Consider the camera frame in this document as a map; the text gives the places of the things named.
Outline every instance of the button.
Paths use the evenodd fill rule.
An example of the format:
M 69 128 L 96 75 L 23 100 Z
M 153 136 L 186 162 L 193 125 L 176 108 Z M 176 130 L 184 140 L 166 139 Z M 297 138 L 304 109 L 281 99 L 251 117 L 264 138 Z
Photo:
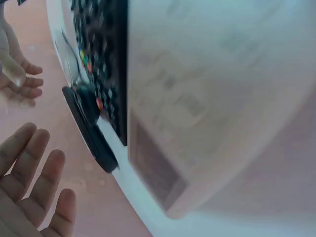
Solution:
M 88 14 L 91 17 L 94 17 L 98 14 L 98 5 L 94 3 L 94 1 L 90 1 L 88 5 Z
M 81 58 L 81 60 L 84 59 L 84 52 L 82 50 L 80 50 L 80 58 Z
M 96 99 L 96 103 L 97 103 L 99 110 L 103 109 L 102 102 L 99 98 Z
M 92 66 L 91 66 L 91 63 L 88 63 L 88 64 L 87 64 L 87 68 L 88 68 L 88 71 L 89 71 L 90 73 L 92 73 Z

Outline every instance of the palm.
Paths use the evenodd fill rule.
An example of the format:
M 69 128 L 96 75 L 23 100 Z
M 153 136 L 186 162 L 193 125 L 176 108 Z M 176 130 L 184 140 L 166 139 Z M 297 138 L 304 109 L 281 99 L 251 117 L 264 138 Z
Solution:
M 11 26 L 1 24 L 0 61 L 3 75 L 0 78 L 0 100 L 9 105 L 29 108 L 35 106 L 34 99 L 41 96 L 39 86 L 42 79 L 27 76 L 42 73 L 42 68 L 31 64 L 23 55 Z
M 49 140 L 46 130 L 25 124 L 0 145 L 0 233 L 6 237 L 70 237 L 75 220 L 75 195 L 62 191 L 48 228 L 39 232 L 65 163 L 62 151 L 50 153 L 29 197 L 22 199 Z M 10 174 L 5 173 L 14 164 Z

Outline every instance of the fingernail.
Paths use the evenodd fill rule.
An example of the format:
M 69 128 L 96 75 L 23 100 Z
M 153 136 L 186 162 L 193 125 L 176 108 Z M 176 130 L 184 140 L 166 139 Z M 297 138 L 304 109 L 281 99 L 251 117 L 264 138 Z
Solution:
M 35 107 L 35 101 L 34 100 L 23 100 L 20 104 L 21 108 L 27 109 Z
M 20 80 L 20 79 L 17 79 L 15 84 L 16 84 L 18 87 L 20 87 L 20 86 L 21 86 L 21 80 Z

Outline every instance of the black round knob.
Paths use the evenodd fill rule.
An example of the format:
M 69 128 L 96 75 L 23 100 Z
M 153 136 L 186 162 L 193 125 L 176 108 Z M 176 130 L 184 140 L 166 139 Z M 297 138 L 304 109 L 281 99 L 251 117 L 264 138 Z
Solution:
M 86 25 L 90 25 L 90 23 L 91 23 L 91 18 L 90 18 L 90 16 L 85 16 L 84 17 L 84 23 L 86 24 Z

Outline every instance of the finger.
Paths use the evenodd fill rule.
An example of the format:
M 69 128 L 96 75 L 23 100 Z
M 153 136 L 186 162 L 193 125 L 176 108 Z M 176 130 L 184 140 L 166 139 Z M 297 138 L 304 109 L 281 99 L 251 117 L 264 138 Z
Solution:
M 23 85 L 23 87 L 17 87 L 14 83 L 10 82 L 8 87 L 16 94 L 21 95 L 24 98 L 35 99 L 42 95 L 42 90 L 39 88 L 32 88 Z
M 19 94 L 24 98 L 35 99 L 42 95 L 42 90 L 39 88 L 22 87 Z
M 32 108 L 36 104 L 35 100 L 16 94 L 10 87 L 0 89 L 0 99 L 6 100 L 11 107 Z
M 26 80 L 24 69 L 3 49 L 0 49 L 0 61 L 2 63 L 2 73 L 17 86 L 23 85 Z
M 44 80 L 40 78 L 31 78 L 31 77 L 26 77 L 26 81 L 24 83 L 24 86 L 26 87 L 39 87 L 44 84 Z
M 18 202 L 27 219 L 38 228 L 43 222 L 60 181 L 65 164 L 62 151 L 54 150 L 48 156 L 40 177 L 37 179 L 30 197 Z
M 76 195 L 65 189 L 61 192 L 55 214 L 48 228 L 41 231 L 43 237 L 71 237 L 76 218 Z
M 43 72 L 42 67 L 39 67 L 30 63 L 26 58 L 22 59 L 21 66 L 26 73 L 31 74 L 31 75 L 37 75 Z
M 19 201 L 28 190 L 40 159 L 49 141 L 49 133 L 37 130 L 18 157 L 10 174 L 1 180 L 1 187 L 13 201 Z
M 0 145 L 0 177 L 11 168 L 36 131 L 36 125 L 26 123 Z

